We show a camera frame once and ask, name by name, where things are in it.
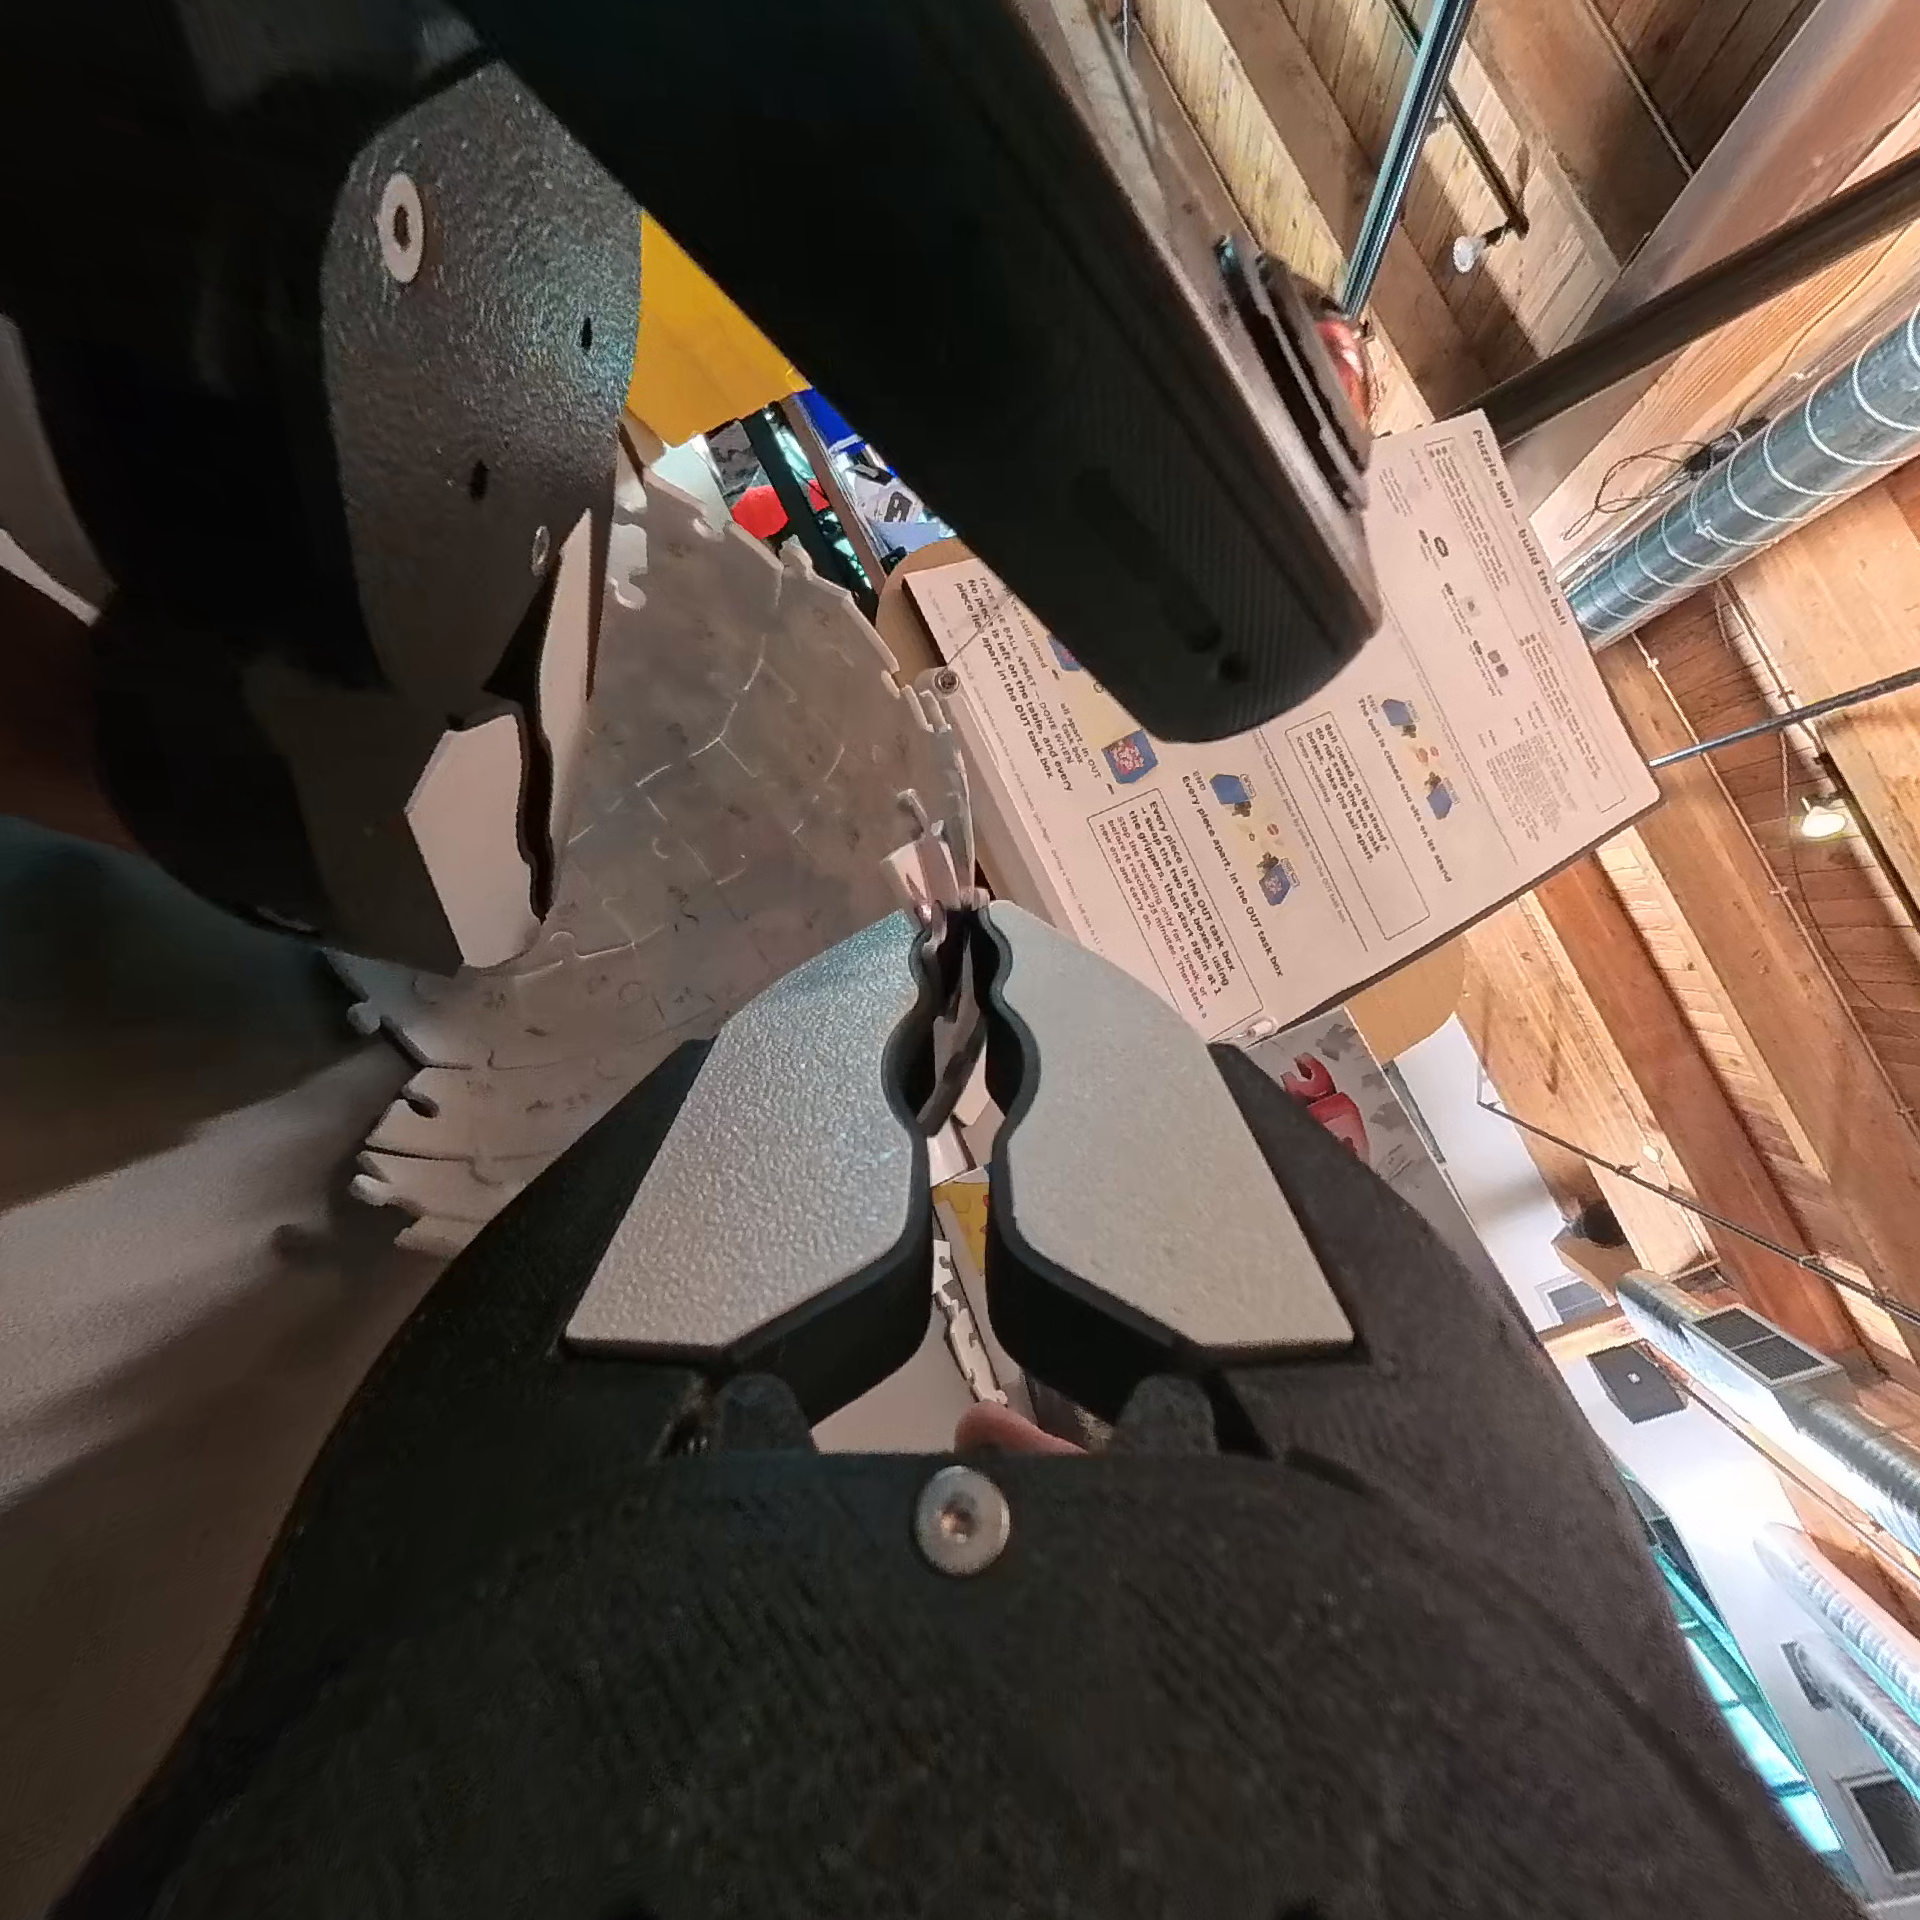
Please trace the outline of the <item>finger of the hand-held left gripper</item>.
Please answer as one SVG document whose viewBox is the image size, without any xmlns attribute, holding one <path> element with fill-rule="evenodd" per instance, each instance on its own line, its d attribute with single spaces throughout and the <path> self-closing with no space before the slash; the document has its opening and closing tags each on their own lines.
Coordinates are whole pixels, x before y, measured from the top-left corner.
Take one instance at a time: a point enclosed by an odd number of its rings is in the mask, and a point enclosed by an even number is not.
<svg viewBox="0 0 1920 1920">
<path fill-rule="evenodd" d="M 545 922 L 559 893 L 585 766 L 607 514 L 583 513 L 541 554 L 533 603 L 501 661 L 501 698 L 518 720 L 518 848 L 534 914 Z"/>
<path fill-rule="evenodd" d="M 511 705 L 449 727 L 425 759 L 404 821 L 466 970 L 495 970 L 538 941 L 538 861 L 527 829 L 531 752 Z"/>
</svg>

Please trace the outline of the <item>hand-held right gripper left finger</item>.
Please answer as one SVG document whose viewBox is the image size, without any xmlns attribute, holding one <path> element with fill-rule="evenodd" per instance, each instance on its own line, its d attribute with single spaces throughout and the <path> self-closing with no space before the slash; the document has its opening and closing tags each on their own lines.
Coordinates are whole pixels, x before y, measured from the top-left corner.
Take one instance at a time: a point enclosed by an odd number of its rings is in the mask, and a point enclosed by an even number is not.
<svg viewBox="0 0 1920 1920">
<path fill-rule="evenodd" d="M 717 1033 L 577 1303 L 597 1358 L 778 1379 L 811 1425 L 917 1353 L 933 1314 L 930 927 L 898 910 Z"/>
</svg>

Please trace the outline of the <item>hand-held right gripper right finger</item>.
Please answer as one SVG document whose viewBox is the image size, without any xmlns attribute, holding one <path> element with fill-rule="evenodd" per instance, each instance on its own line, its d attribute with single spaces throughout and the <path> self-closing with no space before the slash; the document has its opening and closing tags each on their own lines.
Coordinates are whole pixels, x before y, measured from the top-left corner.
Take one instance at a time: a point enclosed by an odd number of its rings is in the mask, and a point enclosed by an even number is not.
<svg viewBox="0 0 1920 1920">
<path fill-rule="evenodd" d="M 1356 1331 L 1205 1039 L 1015 903 L 973 912 L 999 1131 L 983 1280 L 1031 1384 L 1113 1425 L 1149 1379 L 1331 1361 Z"/>
</svg>

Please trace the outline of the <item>grey partial puzzle ball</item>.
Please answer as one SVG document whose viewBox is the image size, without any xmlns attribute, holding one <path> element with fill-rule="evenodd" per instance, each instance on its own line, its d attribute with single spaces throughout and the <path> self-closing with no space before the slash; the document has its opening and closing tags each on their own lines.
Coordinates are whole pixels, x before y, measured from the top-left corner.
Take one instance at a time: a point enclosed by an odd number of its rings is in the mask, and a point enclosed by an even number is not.
<svg viewBox="0 0 1920 1920">
<path fill-rule="evenodd" d="M 679 1045 L 905 903 L 962 841 L 956 735 L 858 601 L 620 462 L 590 729 L 534 947 L 431 977 L 329 953 L 413 1073 L 353 1197 L 450 1261 Z"/>
</svg>

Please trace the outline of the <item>blue puzzle box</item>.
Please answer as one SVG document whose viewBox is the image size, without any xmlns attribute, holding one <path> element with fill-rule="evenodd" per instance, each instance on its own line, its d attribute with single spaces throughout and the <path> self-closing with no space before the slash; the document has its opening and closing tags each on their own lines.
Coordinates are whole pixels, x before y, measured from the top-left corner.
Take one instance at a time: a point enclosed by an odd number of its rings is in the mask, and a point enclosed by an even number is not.
<svg viewBox="0 0 1920 1920">
<path fill-rule="evenodd" d="M 1236 1049 L 1246 1051 L 1356 1162 L 1370 1166 L 1418 1209 L 1463 1261 L 1474 1255 L 1479 1238 L 1430 1141 L 1349 1013 L 1332 1010 L 1261 1040 L 1239 1040 Z M 981 1273 L 989 1201 L 987 1157 L 1002 1125 L 986 1064 L 973 1066 L 957 1097 L 956 1121 L 966 1162 L 933 1192 L 933 1232 L 959 1248 Z"/>
</svg>

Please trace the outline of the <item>yellow plastic bin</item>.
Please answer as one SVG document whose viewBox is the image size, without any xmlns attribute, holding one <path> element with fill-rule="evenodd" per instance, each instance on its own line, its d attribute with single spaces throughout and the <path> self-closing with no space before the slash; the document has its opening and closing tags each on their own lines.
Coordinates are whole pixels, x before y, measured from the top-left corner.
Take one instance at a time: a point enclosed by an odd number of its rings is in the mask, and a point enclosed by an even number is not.
<svg viewBox="0 0 1920 1920">
<path fill-rule="evenodd" d="M 810 390 L 810 381 L 645 210 L 627 414 L 677 448 Z"/>
</svg>

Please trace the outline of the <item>thin black ceiling rod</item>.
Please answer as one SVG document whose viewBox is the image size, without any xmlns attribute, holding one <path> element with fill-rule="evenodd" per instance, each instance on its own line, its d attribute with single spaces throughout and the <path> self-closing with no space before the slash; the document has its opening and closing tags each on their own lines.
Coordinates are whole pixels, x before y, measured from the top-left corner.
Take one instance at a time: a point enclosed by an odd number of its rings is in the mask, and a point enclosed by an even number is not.
<svg viewBox="0 0 1920 1920">
<path fill-rule="evenodd" d="M 1766 736 L 1781 736 L 1781 735 L 1791 733 L 1791 729 L 1812 729 L 1818 722 L 1823 722 L 1823 720 L 1828 720 L 1838 714 L 1850 714 L 1854 709 L 1878 705 L 1884 701 L 1899 698 L 1909 691 L 1917 691 L 1917 683 L 1920 683 L 1917 667 L 1909 667 L 1899 675 L 1893 675 L 1893 677 L 1885 677 L 1885 680 L 1874 680 L 1874 682 L 1863 683 L 1858 689 L 1846 689 L 1842 694 L 1834 694 L 1834 696 L 1828 696 L 1823 701 L 1818 701 L 1818 703 L 1811 703 L 1811 705 L 1798 705 L 1798 707 L 1789 707 L 1785 711 L 1775 711 L 1764 720 L 1757 720 L 1753 725 L 1747 725 L 1747 727 L 1740 727 L 1740 729 L 1733 729 L 1733 733 L 1724 733 L 1724 735 L 1717 735 L 1717 736 L 1700 739 L 1695 744 L 1689 744 L 1687 747 L 1677 747 L 1673 752 L 1662 752 L 1662 754 L 1647 758 L 1646 768 L 1650 768 L 1650 773 L 1660 773 L 1660 770 L 1667 770 L 1667 768 L 1673 768 L 1673 766 L 1681 766 L 1681 765 L 1687 765 L 1687 762 L 1705 759 L 1705 758 L 1713 758 L 1717 752 L 1740 747 L 1749 742 L 1757 742 L 1757 739 L 1766 739 Z"/>
<path fill-rule="evenodd" d="M 1583 1162 L 1588 1168 L 1609 1171 L 1623 1184 L 1633 1184 L 1635 1190 L 1660 1199 L 1662 1202 L 1667 1202 L 1673 1209 L 1689 1211 L 1692 1217 L 1695 1217 L 1699 1222 L 1705 1222 L 1707 1225 L 1717 1229 L 1718 1232 L 1726 1232 L 1726 1234 L 1738 1238 L 1738 1239 L 1741 1239 L 1750 1247 L 1757 1247 L 1766 1255 L 1778 1258 L 1782 1263 L 1789 1263 L 1798 1272 L 1811 1273 L 1811 1275 L 1834 1286 L 1835 1289 L 1857 1296 L 1858 1301 L 1866 1301 L 1866 1303 L 1873 1303 L 1874 1307 L 1881 1307 L 1885 1314 L 1909 1325 L 1910 1328 L 1917 1326 L 1917 1311 L 1915 1307 L 1910 1307 L 1910 1305 L 1897 1301 L 1894 1296 L 1881 1291 L 1869 1280 L 1854 1279 L 1851 1272 L 1842 1272 L 1835 1263 L 1828 1263 L 1822 1255 L 1797 1250 L 1782 1239 L 1775 1239 L 1775 1238 L 1772 1238 L 1772 1234 L 1766 1234 L 1757 1229 L 1749 1229 L 1741 1222 L 1738 1222 L 1729 1215 L 1722 1215 L 1714 1207 L 1707 1207 L 1707 1205 L 1699 1202 L 1693 1197 L 1685 1193 L 1682 1190 L 1677 1190 L 1669 1183 L 1655 1183 L 1655 1179 L 1636 1173 L 1636 1168 L 1628 1162 L 1607 1160 L 1607 1157 L 1588 1150 L 1587 1145 L 1580 1145 L 1580 1143 L 1575 1143 L 1565 1137 L 1558 1137 L 1556 1131 L 1551 1131 L 1551 1129 L 1547 1129 L 1547 1128 L 1542 1128 L 1534 1121 L 1525 1121 L 1523 1115 L 1508 1112 L 1501 1102 L 1497 1102 L 1492 1097 L 1476 1096 L 1476 1109 L 1505 1121 L 1507 1125 L 1516 1128 L 1517 1131 L 1523 1131 L 1532 1141 L 1547 1143 L 1547 1145 L 1556 1149 L 1558 1153 L 1564 1153 L 1564 1154 L 1569 1154 L 1577 1162 Z"/>
</svg>

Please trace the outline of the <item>black track light bar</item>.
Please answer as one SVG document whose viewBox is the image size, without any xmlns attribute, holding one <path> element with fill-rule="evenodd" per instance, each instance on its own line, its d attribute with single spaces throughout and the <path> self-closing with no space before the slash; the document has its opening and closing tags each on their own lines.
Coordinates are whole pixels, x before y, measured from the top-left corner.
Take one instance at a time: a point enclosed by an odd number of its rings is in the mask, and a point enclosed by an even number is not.
<svg viewBox="0 0 1920 1920">
<path fill-rule="evenodd" d="M 1399 35 L 1403 37 L 1413 55 L 1413 79 L 1419 79 L 1425 74 L 1425 24 L 1413 15 L 1411 5 L 1405 2 L 1386 2 L 1386 10 L 1399 29 Z M 1501 163 L 1494 158 L 1476 122 L 1473 119 L 1473 112 L 1461 102 L 1461 94 L 1451 79 L 1437 83 L 1430 112 L 1435 125 L 1451 126 L 1465 153 L 1473 158 L 1481 183 L 1487 189 L 1487 192 L 1494 197 L 1494 203 L 1501 210 L 1501 232 L 1514 238 L 1527 238 L 1530 217 L 1525 210 L 1523 192 L 1517 192 L 1517 189 L 1508 183 Z"/>
</svg>

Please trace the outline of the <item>black slanted pole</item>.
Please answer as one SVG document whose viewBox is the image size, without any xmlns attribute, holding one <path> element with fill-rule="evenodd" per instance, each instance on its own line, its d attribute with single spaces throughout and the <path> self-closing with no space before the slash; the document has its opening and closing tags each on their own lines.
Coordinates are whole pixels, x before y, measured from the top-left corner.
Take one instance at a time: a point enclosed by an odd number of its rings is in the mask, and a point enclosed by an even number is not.
<svg viewBox="0 0 1920 1920">
<path fill-rule="evenodd" d="M 1542 425 L 1655 369 L 1842 259 L 1906 230 L 1917 213 L 1917 153 L 1881 168 L 1761 240 L 1681 280 L 1474 405 L 1510 448 Z"/>
</svg>

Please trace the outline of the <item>grey metal beam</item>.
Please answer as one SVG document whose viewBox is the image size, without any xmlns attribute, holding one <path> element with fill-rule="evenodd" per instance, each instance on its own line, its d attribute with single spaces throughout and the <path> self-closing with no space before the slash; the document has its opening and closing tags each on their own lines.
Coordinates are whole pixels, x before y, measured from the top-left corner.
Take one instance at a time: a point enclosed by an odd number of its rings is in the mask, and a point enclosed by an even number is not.
<svg viewBox="0 0 1920 1920">
<path fill-rule="evenodd" d="M 1818 5 L 1580 336 L 1909 155 L 1873 163 L 1909 136 L 1915 90 L 1915 2 Z"/>
</svg>

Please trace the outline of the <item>black wall speaker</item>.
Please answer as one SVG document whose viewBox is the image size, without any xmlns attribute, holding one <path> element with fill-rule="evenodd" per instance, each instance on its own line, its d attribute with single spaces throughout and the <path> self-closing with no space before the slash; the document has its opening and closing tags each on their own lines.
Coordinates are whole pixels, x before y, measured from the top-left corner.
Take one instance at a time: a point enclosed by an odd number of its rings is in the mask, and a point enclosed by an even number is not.
<svg viewBox="0 0 1920 1920">
<path fill-rule="evenodd" d="M 1655 1425 L 1689 1406 L 1689 1398 L 1638 1343 L 1597 1350 L 1588 1357 L 1588 1367 L 1602 1398 L 1635 1427 Z"/>
</svg>

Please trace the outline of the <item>teal hanging rail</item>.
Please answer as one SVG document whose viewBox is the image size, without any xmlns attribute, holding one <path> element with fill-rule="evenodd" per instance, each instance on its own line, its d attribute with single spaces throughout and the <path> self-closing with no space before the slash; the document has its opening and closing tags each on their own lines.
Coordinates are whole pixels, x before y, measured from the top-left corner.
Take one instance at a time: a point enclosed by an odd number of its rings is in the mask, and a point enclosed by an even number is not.
<svg viewBox="0 0 1920 1920">
<path fill-rule="evenodd" d="M 1415 39 L 1399 112 L 1337 288 L 1340 309 L 1349 321 L 1359 321 L 1374 296 L 1388 242 L 1399 226 L 1413 171 L 1434 126 L 1435 107 L 1449 87 L 1474 7 L 1474 2 L 1434 2 Z"/>
</svg>

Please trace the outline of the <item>rectangular vent duct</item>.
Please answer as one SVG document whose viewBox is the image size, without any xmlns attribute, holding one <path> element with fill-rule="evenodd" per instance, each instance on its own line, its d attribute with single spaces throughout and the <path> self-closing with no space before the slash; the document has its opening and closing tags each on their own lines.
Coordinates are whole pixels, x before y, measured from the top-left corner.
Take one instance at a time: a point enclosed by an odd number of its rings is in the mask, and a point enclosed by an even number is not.
<svg viewBox="0 0 1920 1920">
<path fill-rule="evenodd" d="M 1621 1279 L 1617 1301 L 1692 1387 L 1917 1553 L 1915 1443 L 1860 1403 L 1835 1361 L 1747 1307 L 1705 1307 L 1641 1272 Z"/>
</svg>

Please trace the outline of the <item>silver spiral air duct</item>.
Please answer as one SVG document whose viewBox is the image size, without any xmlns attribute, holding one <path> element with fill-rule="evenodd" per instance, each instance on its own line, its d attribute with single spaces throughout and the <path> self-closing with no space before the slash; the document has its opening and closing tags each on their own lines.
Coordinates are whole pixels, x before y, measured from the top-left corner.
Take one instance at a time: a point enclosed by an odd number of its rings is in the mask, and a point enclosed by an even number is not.
<svg viewBox="0 0 1920 1920">
<path fill-rule="evenodd" d="M 1607 544 L 1569 589 L 1593 653 L 1714 586 L 1917 450 L 1917 311 Z"/>
<path fill-rule="evenodd" d="M 1885 1766 L 1915 1790 L 1917 1641 L 1915 1634 L 1801 1531 L 1763 1525 L 1753 1551 L 1778 1592 L 1812 1621 L 1803 1670 L 1814 1687 Z"/>
</svg>

